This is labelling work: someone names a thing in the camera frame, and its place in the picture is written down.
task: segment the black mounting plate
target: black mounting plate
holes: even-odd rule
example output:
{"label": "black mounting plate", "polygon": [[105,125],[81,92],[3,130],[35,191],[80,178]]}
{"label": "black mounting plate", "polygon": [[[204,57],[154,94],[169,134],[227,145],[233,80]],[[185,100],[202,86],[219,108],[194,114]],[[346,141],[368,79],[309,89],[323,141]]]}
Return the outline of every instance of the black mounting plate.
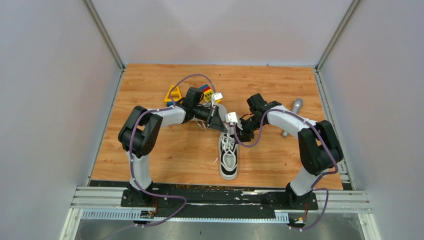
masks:
{"label": "black mounting plate", "polygon": [[[176,216],[180,218],[272,219],[275,218],[274,210],[305,210],[303,203],[296,207],[289,205],[284,188],[152,183],[148,190],[155,194],[186,197],[189,204]],[[128,193],[123,196],[122,207],[154,207],[158,201],[156,217],[169,216],[183,203],[181,199],[165,200],[162,197],[145,203],[134,198],[128,201]],[[309,210],[318,209],[314,193],[309,194],[305,202]]]}

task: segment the toy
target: toy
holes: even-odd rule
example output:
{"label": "toy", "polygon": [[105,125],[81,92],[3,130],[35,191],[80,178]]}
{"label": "toy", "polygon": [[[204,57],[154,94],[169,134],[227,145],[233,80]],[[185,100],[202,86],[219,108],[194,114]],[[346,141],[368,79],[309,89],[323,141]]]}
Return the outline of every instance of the toy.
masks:
{"label": "toy", "polygon": [[203,91],[203,95],[204,95],[203,96],[203,99],[206,102],[211,102],[212,101],[211,97],[214,94],[214,91],[207,84],[199,87],[199,89]]}
{"label": "toy", "polygon": [[181,95],[181,91],[180,91],[180,87],[176,87],[172,92],[172,88],[175,85],[171,85],[171,87],[169,88],[168,92],[166,93],[165,99],[163,100],[164,103],[166,103],[166,105],[169,107],[170,105],[172,105],[172,100],[170,98],[170,95],[172,96],[173,100],[176,102],[180,99],[183,98],[183,96]]}

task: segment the gray floor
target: gray floor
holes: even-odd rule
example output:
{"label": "gray floor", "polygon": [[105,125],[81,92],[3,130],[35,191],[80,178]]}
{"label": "gray floor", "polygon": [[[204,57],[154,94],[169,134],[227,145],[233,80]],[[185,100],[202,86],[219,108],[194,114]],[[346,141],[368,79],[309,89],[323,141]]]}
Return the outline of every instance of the gray floor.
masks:
{"label": "gray floor", "polygon": [[[308,214],[308,222],[317,214]],[[82,240],[100,240],[129,225],[126,220],[82,220]],[[364,240],[358,216],[348,213],[326,213],[313,229],[297,232],[285,224],[275,223],[210,223],[165,222],[154,227],[131,227],[107,238],[108,240]]]}

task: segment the cable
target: cable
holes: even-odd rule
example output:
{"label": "cable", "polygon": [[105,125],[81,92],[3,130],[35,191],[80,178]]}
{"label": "cable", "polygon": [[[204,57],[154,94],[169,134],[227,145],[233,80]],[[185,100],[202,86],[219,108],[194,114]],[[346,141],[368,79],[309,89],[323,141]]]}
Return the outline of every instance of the cable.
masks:
{"label": "cable", "polygon": [[339,167],[337,166],[337,162],[336,162],[336,160],[334,159],[333,155],[331,154],[331,152],[330,152],[329,148],[327,147],[326,143],[324,142],[324,140],[323,140],[323,138],[321,137],[321,135],[320,135],[320,133],[318,132],[318,130],[314,127],[314,125],[312,125],[312,123],[308,122],[305,118],[303,118],[303,117],[301,117],[301,116],[299,116],[299,115],[297,115],[296,113],[291,112],[291,111],[286,111],[286,110],[282,110],[282,109],[272,109],[272,108],[271,108],[271,109],[269,109],[269,110],[267,110],[267,111],[266,111],[266,112],[262,115],[262,118],[260,119],[259,134],[258,134],[258,136],[257,136],[257,139],[256,139],[256,141],[255,141],[253,144],[251,144],[251,145],[244,144],[243,142],[241,142],[241,141],[240,141],[239,136],[237,136],[237,125],[236,125],[236,124],[234,124],[234,126],[233,126],[233,128],[234,128],[234,136],[235,136],[235,139],[237,140],[237,142],[238,142],[240,145],[242,145],[243,147],[246,147],[246,148],[252,148],[252,147],[254,147],[255,145],[257,145],[257,144],[259,143],[259,140],[261,139],[261,136],[262,136],[262,127],[264,126],[264,119],[265,119],[265,116],[266,116],[268,113],[270,113],[270,112],[280,112],[280,113],[288,114],[288,115],[290,115],[290,116],[293,116],[293,117],[297,118],[298,120],[300,120],[300,121],[304,122],[306,125],[308,125],[308,126],[312,129],[312,131],[315,133],[315,135],[318,137],[318,140],[321,142],[322,146],[324,147],[325,152],[326,152],[326,153],[328,154],[328,156],[330,157],[331,163],[332,163],[332,164],[333,164],[333,166],[334,166],[334,171],[323,172],[323,173],[321,174],[321,176],[320,176],[319,178],[317,178],[317,181],[316,181],[316,182],[319,182],[319,180],[320,180],[323,176],[325,176],[325,175],[329,175],[329,174],[336,174],[336,173],[338,173],[338,172],[339,172]]}
{"label": "cable", "polygon": [[172,101],[172,106],[169,106],[169,107],[164,107],[164,108],[158,108],[158,109],[150,109],[150,110],[147,110],[147,111],[145,111],[145,112],[143,112],[138,118],[137,118],[137,121],[135,121],[135,124],[134,124],[134,128],[132,129],[132,133],[131,133],[131,138],[129,139],[129,158],[130,158],[130,164],[129,164],[129,169],[130,169],[130,172],[131,172],[131,178],[132,178],[132,180],[134,181],[134,184],[138,187],[138,189],[140,189],[143,193],[145,193],[145,194],[147,194],[147,195],[150,195],[150,196],[153,196],[153,197],[160,197],[160,198],[174,198],[174,199],[182,199],[182,200],[184,200],[184,203],[174,212],[174,213],[172,213],[171,215],[169,215],[167,218],[165,218],[165,219],[163,219],[163,220],[160,220],[160,221],[157,221],[157,222],[155,222],[155,223],[151,223],[151,224],[135,224],[135,225],[129,225],[129,226],[125,226],[125,227],[123,227],[123,228],[120,228],[120,229],[118,229],[118,230],[116,230],[116,231],[114,231],[114,232],[112,232],[111,234],[109,234],[109,235],[107,235],[107,236],[105,236],[104,238],[102,238],[101,240],[105,240],[105,239],[108,239],[109,237],[111,237],[112,235],[114,235],[114,234],[116,234],[116,233],[119,233],[119,232],[121,232],[121,231],[123,231],[123,230],[126,230],[126,229],[129,229],[129,228],[133,228],[133,227],[137,227],[137,226],[141,226],[142,228],[144,228],[144,227],[153,227],[153,226],[157,226],[157,225],[159,225],[159,224],[162,224],[162,223],[164,223],[164,222],[166,222],[166,221],[168,221],[170,218],[172,218],[173,216],[175,216],[178,212],[180,212],[181,211],[181,209],[183,209],[185,206],[186,206],[186,204],[187,204],[187,198],[185,198],[185,197],[183,197],[183,196],[178,196],[178,195],[162,195],[162,194],[156,194],[156,193],[152,193],[152,192],[148,192],[148,191],[146,191],[146,190],[144,190],[141,186],[140,186],[140,184],[137,182],[137,179],[134,177],[134,156],[133,156],[133,142],[134,142],[134,136],[135,136],[135,134],[136,134],[136,130],[137,130],[137,126],[139,125],[139,123],[140,123],[140,121],[141,121],[141,119],[145,116],[145,115],[147,115],[147,114],[149,114],[149,113],[153,113],[153,112],[162,112],[162,111],[167,111],[167,110],[171,110],[171,109],[173,109],[174,107],[175,107],[175,105],[176,105],[176,102],[175,102],[175,100],[174,100],[174,98],[171,96],[171,92],[172,91],[174,91],[174,89],[176,88],[176,87],[178,87],[178,85],[180,85],[182,82],[184,82],[185,80],[187,80],[187,79],[189,79],[189,78],[191,78],[191,77],[195,77],[195,76],[200,76],[200,77],[204,77],[206,80],[208,80],[208,82],[210,83],[210,87],[212,88],[212,90],[216,93],[217,91],[215,90],[215,85],[214,85],[214,83],[211,81],[211,79],[209,79],[209,77],[208,76],[206,76],[206,75],[204,75],[204,74],[201,74],[201,73],[194,73],[194,74],[191,74],[191,75],[188,75],[188,76],[186,76],[186,77],[184,77],[183,79],[181,79],[179,82],[177,82],[177,84],[175,84],[175,86],[169,91],[169,95],[168,95],[168,97],[171,99],[171,101]]}
{"label": "cable", "polygon": [[300,218],[305,219],[305,222],[308,220],[308,203],[305,202],[305,214],[301,216]]}
{"label": "cable", "polygon": [[154,209],[154,213],[155,213],[155,214],[158,214],[158,204],[159,204],[159,200],[158,200],[158,198],[157,198],[157,197],[155,197],[154,199],[156,200],[156,206],[155,206],[155,209]]}
{"label": "cable", "polygon": [[327,209],[327,204],[329,203],[330,192],[327,188],[317,188],[317,189],[315,189],[315,191],[326,191],[324,207],[322,207],[322,211],[321,211],[321,214],[319,215],[318,219],[313,224],[311,224],[310,226],[302,227],[302,228],[289,226],[288,227],[289,229],[295,229],[295,230],[298,230],[300,232],[307,231],[307,230],[314,228],[321,221],[321,219],[323,218],[324,213]]}
{"label": "cable", "polygon": [[[322,146],[324,147],[324,150],[325,150],[325,152],[328,154],[328,156],[330,157],[330,159],[331,159],[331,162],[332,162],[332,164],[333,164],[333,166],[334,166],[334,171],[328,171],[328,172],[324,172],[324,173],[322,173],[316,180],[315,180],[315,182],[312,184],[312,186],[311,186],[311,188],[313,189],[314,187],[315,187],[315,185],[323,178],[323,176],[325,176],[325,175],[329,175],[329,174],[336,174],[336,173],[338,173],[339,172],[339,167],[337,166],[337,162],[336,162],[336,160],[334,159],[334,157],[333,157],[333,155],[331,154],[331,152],[330,152],[330,150],[329,150],[329,148],[327,147],[327,145],[326,145],[326,143],[324,142],[324,140],[323,140],[323,138],[321,137],[321,135],[320,135],[320,133],[318,132],[318,130],[314,127],[314,125],[312,125],[312,123],[310,123],[310,122],[308,122],[305,118],[303,118],[303,117],[301,117],[301,116],[299,116],[299,115],[297,115],[296,113],[294,113],[294,112],[291,112],[291,111],[286,111],[286,110],[282,110],[282,109],[269,109],[269,110],[267,110],[264,114],[263,114],[263,116],[262,116],[262,118],[261,118],[261,120],[260,120],[260,127],[259,127],[259,134],[258,134],[258,136],[257,136],[257,139],[256,139],[256,141],[253,143],[253,144],[251,144],[251,145],[247,145],[247,144],[244,144],[244,143],[242,143],[241,141],[240,141],[240,139],[239,139],[239,136],[237,136],[237,125],[234,125],[233,126],[233,129],[234,129],[234,136],[235,136],[235,139],[237,140],[237,142],[240,144],[240,145],[242,145],[243,147],[246,147],[246,148],[251,148],[251,147],[254,147],[255,145],[257,145],[258,143],[259,143],[259,140],[261,139],[261,136],[262,136],[262,127],[264,126],[264,119],[265,119],[265,116],[268,114],[268,113],[270,113],[270,112],[280,112],[280,113],[283,113],[283,114],[288,114],[288,115],[290,115],[290,116],[293,116],[293,117],[295,117],[295,118],[297,118],[298,120],[300,120],[300,121],[302,121],[302,122],[304,122],[306,125],[308,125],[311,129],[312,129],[312,131],[315,133],[315,135],[316,135],[316,137],[319,139],[319,141],[321,142],[321,144],[322,144]],[[318,217],[318,219],[311,225],[311,226],[308,226],[308,227],[304,227],[304,228],[297,228],[297,227],[290,227],[290,229],[291,228],[294,228],[294,229],[297,229],[297,230],[299,230],[299,231],[306,231],[306,230],[309,230],[309,229],[311,229],[311,228],[313,228],[313,227],[315,227],[320,221],[321,221],[321,219],[323,218],[323,215],[324,215],[324,212],[326,211],[326,208],[327,208],[327,203],[329,202],[329,196],[330,196],[330,193],[329,193],[329,190],[328,189],[326,189],[326,188],[317,188],[317,189],[315,189],[315,191],[320,191],[320,190],[324,190],[324,191],[326,191],[327,192],[327,196],[326,196],[326,199],[325,199],[325,203],[324,203],[324,207],[322,208],[322,212],[321,212],[321,214],[319,215],[319,217]]]}

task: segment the yellow toy block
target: yellow toy block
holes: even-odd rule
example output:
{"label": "yellow toy block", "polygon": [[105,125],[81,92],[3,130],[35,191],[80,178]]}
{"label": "yellow toy block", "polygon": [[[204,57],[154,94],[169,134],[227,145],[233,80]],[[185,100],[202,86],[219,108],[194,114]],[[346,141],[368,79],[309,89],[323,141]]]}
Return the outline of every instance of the yellow toy block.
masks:
{"label": "yellow toy block", "polygon": [[206,102],[211,102],[212,101],[211,97],[212,97],[212,94],[214,94],[214,91],[212,89],[208,89],[208,90],[204,91],[203,94],[204,94],[203,99]]}
{"label": "yellow toy block", "polygon": [[164,102],[164,103],[172,102],[172,100],[171,100],[171,98],[170,98],[170,94],[171,94],[171,96],[172,96],[172,98],[173,98],[173,100],[174,100],[175,102],[183,98],[183,96],[181,95],[180,87],[178,87],[178,86],[177,86],[177,87],[176,87],[176,88],[175,88],[175,89],[171,92],[171,90],[172,90],[172,88],[173,88],[173,87],[174,87],[174,85],[171,85],[171,87],[169,88],[168,92],[166,93],[165,100],[163,100],[163,102]]}

